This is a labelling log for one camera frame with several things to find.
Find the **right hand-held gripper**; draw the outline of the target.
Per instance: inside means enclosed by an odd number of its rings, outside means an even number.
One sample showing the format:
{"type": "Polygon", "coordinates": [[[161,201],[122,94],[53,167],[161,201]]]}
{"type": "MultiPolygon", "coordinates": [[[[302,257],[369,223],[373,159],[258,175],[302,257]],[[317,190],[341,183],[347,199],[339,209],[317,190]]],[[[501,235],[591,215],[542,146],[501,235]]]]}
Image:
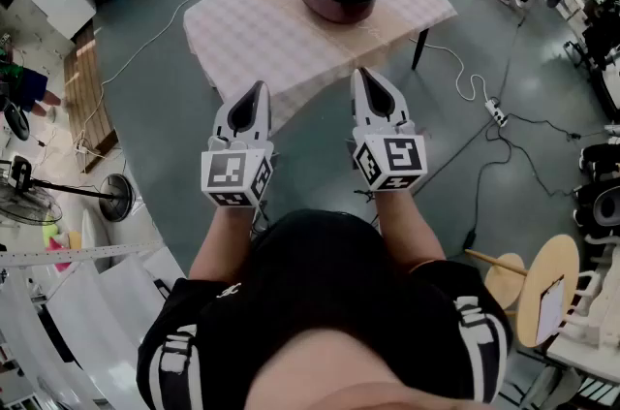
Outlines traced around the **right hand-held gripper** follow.
{"type": "Polygon", "coordinates": [[[401,91],[368,68],[352,75],[353,159],[372,192],[410,190],[427,175],[424,138],[416,133],[401,91]]]}

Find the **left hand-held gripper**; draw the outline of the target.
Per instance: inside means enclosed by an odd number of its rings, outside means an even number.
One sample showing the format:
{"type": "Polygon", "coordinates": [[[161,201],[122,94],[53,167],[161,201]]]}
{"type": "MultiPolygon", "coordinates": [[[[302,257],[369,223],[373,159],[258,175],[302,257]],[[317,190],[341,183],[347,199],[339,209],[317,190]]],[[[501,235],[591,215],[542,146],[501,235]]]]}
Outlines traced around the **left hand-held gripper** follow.
{"type": "Polygon", "coordinates": [[[216,206],[258,208],[273,175],[270,93],[256,81],[218,109],[201,154],[201,190],[216,206]]]}

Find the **person's left forearm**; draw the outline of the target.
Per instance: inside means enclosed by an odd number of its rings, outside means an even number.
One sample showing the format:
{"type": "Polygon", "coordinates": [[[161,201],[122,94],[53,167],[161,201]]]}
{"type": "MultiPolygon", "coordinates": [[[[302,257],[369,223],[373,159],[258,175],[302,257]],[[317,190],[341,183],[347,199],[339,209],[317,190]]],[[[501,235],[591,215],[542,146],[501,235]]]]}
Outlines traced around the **person's left forearm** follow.
{"type": "Polygon", "coordinates": [[[252,207],[220,206],[188,278],[232,284],[249,254],[254,219],[252,207]]]}

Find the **person's right forearm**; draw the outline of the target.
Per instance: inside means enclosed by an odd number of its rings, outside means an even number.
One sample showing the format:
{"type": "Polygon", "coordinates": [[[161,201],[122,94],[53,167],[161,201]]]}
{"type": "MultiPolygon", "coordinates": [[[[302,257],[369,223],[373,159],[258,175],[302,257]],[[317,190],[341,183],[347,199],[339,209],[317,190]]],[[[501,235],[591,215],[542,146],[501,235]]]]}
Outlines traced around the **person's right forearm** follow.
{"type": "Polygon", "coordinates": [[[385,245],[399,266],[412,269],[445,260],[440,241],[409,191],[377,192],[375,204],[385,245]]]}

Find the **black table leg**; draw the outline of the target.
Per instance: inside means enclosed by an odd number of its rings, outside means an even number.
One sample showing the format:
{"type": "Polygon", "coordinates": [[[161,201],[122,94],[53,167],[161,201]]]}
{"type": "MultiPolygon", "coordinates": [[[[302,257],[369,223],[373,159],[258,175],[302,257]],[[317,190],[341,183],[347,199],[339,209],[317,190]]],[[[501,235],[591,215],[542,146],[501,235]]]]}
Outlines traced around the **black table leg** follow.
{"type": "Polygon", "coordinates": [[[426,44],[428,33],[429,33],[429,29],[426,28],[418,34],[418,38],[416,39],[416,48],[415,48],[412,66],[411,66],[412,70],[415,70],[418,66],[419,60],[421,58],[422,52],[426,44]]]}

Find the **table with checked cloth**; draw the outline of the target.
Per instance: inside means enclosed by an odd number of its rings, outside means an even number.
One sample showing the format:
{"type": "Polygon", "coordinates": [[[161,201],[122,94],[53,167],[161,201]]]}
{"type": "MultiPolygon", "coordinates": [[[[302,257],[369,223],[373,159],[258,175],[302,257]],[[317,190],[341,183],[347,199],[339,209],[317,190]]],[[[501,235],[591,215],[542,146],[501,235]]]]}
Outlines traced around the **table with checked cloth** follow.
{"type": "Polygon", "coordinates": [[[302,0],[201,0],[183,25],[190,50],[224,100],[268,86],[277,132],[322,89],[375,67],[422,31],[453,16],[449,0],[376,0],[367,19],[336,24],[302,0]]]}

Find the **black standing fan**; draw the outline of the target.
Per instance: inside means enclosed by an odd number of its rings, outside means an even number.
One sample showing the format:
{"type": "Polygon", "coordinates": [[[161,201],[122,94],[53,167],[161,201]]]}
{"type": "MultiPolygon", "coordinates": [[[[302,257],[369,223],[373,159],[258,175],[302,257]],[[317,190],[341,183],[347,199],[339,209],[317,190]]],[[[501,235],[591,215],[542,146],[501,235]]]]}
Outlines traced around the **black standing fan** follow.
{"type": "Polygon", "coordinates": [[[129,179],[120,173],[107,176],[101,189],[55,184],[32,175],[32,165],[21,156],[0,160],[0,215],[17,223],[46,226],[63,216],[51,191],[98,201],[99,209],[109,222],[120,222],[130,213],[135,192],[129,179]]]}

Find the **wooden pallet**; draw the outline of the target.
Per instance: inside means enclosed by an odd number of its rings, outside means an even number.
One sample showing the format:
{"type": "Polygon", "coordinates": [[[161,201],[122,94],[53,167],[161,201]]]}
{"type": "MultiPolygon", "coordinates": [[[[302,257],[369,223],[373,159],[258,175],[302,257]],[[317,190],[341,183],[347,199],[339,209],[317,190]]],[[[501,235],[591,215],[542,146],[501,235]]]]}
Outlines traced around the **wooden pallet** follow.
{"type": "Polygon", "coordinates": [[[93,22],[89,21],[74,36],[74,47],[64,58],[64,93],[68,102],[70,133],[82,173],[90,173],[118,144],[103,101],[102,82],[95,29],[93,22]],[[78,145],[85,145],[96,156],[76,152],[78,145]]]}

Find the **person's black shirt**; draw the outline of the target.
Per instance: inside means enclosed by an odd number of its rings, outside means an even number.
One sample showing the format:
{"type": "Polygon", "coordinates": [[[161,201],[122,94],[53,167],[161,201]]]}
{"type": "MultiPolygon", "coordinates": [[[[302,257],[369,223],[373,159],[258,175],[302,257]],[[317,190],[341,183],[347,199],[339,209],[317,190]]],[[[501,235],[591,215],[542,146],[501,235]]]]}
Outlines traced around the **person's black shirt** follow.
{"type": "Polygon", "coordinates": [[[491,402],[512,346],[479,272],[451,261],[400,270],[349,214],[300,210],[252,245],[233,284],[178,279],[139,347],[149,410],[243,410],[262,366],[295,336],[341,331],[407,386],[491,402]]]}

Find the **white oval tub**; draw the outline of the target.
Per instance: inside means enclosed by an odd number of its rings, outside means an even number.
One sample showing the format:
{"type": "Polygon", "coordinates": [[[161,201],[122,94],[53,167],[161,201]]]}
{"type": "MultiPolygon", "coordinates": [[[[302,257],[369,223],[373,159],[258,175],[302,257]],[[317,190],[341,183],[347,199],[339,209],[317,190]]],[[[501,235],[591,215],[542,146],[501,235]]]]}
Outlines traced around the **white oval tub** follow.
{"type": "Polygon", "coordinates": [[[79,207],[60,222],[42,227],[46,251],[86,250],[97,246],[94,223],[87,208],[79,207]]]}

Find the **white cabinet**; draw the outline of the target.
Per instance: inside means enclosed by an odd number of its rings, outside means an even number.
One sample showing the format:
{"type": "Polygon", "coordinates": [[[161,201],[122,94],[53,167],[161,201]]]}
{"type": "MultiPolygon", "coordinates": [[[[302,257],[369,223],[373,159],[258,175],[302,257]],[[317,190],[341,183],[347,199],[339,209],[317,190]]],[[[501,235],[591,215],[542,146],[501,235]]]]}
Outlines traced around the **white cabinet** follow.
{"type": "Polygon", "coordinates": [[[46,15],[47,22],[71,40],[96,14],[93,0],[31,0],[46,15]]]}

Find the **black round stool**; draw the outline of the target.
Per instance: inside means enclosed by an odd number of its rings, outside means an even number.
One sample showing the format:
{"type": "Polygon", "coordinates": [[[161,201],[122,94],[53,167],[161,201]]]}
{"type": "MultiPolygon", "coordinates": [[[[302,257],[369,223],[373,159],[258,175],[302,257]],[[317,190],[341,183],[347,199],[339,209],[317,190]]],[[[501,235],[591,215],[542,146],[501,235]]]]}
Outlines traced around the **black round stool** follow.
{"type": "Polygon", "coordinates": [[[14,103],[8,102],[3,108],[5,119],[13,134],[21,141],[27,141],[30,127],[24,112],[14,103]]]}

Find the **white panels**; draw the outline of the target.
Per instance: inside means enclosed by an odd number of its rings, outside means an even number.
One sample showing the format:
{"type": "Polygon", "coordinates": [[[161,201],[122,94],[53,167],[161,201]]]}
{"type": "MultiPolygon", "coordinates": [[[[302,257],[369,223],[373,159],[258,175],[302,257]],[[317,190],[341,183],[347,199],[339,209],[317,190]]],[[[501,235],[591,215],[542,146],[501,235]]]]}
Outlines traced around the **white panels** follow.
{"type": "Polygon", "coordinates": [[[148,410],[138,347],[183,272],[159,243],[0,252],[0,334],[31,385],[11,410],[148,410]]]}

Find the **open black white appliance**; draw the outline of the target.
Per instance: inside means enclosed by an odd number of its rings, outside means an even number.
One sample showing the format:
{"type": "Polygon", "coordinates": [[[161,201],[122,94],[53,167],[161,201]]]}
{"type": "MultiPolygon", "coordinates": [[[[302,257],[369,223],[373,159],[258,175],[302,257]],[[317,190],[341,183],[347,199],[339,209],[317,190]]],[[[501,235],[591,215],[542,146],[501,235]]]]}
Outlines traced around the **open black white appliance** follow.
{"type": "Polygon", "coordinates": [[[620,227],[620,177],[579,186],[573,193],[573,220],[579,227],[620,227]]]}

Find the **person's chin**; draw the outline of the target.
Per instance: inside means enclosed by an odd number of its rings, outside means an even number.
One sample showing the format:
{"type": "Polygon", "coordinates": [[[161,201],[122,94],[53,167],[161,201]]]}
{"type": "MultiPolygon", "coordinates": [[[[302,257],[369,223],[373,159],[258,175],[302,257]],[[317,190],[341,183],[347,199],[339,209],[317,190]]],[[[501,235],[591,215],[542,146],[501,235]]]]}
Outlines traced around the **person's chin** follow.
{"type": "Polygon", "coordinates": [[[492,410],[404,385],[385,361],[341,331],[296,335],[259,370],[244,410],[492,410]]]}

